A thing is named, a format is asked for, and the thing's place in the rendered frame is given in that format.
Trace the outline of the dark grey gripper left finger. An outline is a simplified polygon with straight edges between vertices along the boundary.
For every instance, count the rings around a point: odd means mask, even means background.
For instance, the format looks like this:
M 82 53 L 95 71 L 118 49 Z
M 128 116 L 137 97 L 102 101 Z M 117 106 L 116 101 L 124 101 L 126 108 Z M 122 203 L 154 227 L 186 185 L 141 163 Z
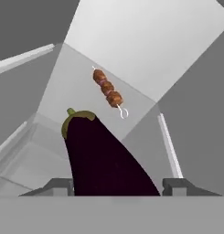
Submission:
M 52 178 L 43 187 L 22 194 L 22 197 L 70 197 L 74 195 L 71 178 Z

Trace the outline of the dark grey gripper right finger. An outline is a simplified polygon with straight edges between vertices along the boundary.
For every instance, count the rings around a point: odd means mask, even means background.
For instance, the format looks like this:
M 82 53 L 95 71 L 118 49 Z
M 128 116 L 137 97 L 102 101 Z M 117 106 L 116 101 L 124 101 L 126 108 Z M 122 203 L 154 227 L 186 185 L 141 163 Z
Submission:
M 185 196 L 217 196 L 219 194 L 207 191 L 203 188 L 194 186 L 185 178 L 164 178 L 163 182 L 163 196 L 173 196 L 174 191 L 177 189 L 183 189 Z

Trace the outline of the dark purple eggplant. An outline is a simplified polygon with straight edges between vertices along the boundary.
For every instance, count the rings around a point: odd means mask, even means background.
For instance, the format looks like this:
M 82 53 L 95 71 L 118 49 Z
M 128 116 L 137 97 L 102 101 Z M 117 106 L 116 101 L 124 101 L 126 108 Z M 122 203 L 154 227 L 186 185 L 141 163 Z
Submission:
M 77 196 L 157 196 L 150 176 L 95 113 L 67 109 L 61 127 Z

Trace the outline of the grey fridge interior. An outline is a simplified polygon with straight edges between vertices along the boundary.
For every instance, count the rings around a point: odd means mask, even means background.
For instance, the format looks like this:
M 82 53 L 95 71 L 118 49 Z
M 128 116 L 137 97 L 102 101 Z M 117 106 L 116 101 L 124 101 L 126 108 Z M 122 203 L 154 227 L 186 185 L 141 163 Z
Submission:
M 93 80 L 123 96 L 122 119 Z M 224 7 L 218 0 L 80 0 L 62 43 L 0 64 L 0 192 L 69 176 L 67 109 L 95 112 L 156 184 L 224 195 Z

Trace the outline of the brown meat skewer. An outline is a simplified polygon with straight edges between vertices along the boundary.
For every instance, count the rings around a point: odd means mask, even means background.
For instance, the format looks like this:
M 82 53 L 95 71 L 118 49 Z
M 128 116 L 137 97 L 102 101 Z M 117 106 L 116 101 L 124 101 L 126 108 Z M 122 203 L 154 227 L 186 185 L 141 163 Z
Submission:
M 101 92 L 110 106 L 119 110 L 120 116 L 123 120 L 128 118 L 128 110 L 126 108 L 122 108 L 123 96 L 114 88 L 113 84 L 107 79 L 105 73 L 101 69 L 93 67 L 92 78 L 100 86 Z

